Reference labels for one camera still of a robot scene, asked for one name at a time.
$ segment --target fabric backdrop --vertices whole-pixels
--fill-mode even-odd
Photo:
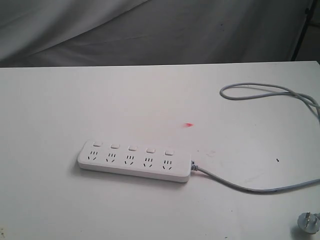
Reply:
[[[0,0],[2,67],[289,61],[311,0]]]

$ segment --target gray cable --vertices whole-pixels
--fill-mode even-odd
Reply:
[[[272,92],[272,93],[265,93],[265,94],[260,94],[260,95],[237,96],[237,97],[228,96],[228,95],[224,94],[224,90],[226,90],[226,89],[239,87],[239,86],[249,86],[249,85],[278,88],[278,89],[285,90],[286,92]],[[294,97],[294,98],[301,100],[309,108],[309,110],[318,118],[318,120],[320,122],[320,106],[318,105],[316,100],[314,100],[309,95],[294,92],[294,91],[290,90],[289,88],[286,88],[283,86],[274,85],[274,84],[254,83],[254,82],[235,83],[235,84],[224,86],[220,90],[220,95],[223,98],[228,99],[228,100],[249,100],[249,99],[258,99],[258,98],[265,98],[265,97],[271,97],[271,96],[279,96],[279,95],[291,96],[291,97]],[[290,186],[283,186],[283,187],[277,187],[277,188],[271,188],[271,189],[252,189],[252,188],[247,188],[244,186],[239,186],[239,185],[236,185],[232,182],[224,180],[221,177],[218,177],[218,176],[214,175],[213,173],[198,167],[197,165],[194,164],[194,162],[192,162],[191,170],[202,172],[202,173],[208,175],[213,180],[217,181],[218,183],[221,183],[231,189],[234,189],[234,190],[237,190],[240,192],[244,192],[244,193],[249,193],[249,194],[279,194],[279,193],[298,190],[298,189],[305,188],[305,187],[310,187],[312,185],[320,183],[320,178],[318,178],[318,179],[314,179],[311,181],[305,181],[305,182],[290,185]]]

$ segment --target power plug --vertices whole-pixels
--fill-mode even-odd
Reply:
[[[82,169],[184,183],[190,154],[164,147],[88,140],[77,161]]]
[[[320,213],[312,214],[310,212],[302,213],[298,218],[298,226],[308,234],[316,234],[320,229]]]

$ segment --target electrical outlet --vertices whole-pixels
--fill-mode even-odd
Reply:
[[[95,143],[88,140],[84,144],[77,159],[81,168],[181,183],[190,178],[191,157],[186,152],[107,141]]]

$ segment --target table surface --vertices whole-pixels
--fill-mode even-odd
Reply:
[[[0,239],[320,239],[296,227],[301,213],[320,212],[320,185],[252,195],[198,172],[184,184],[78,167],[96,139],[188,151],[250,188],[319,178],[319,122],[308,108],[287,96],[220,97],[240,82],[320,102],[316,62],[0,69]]]

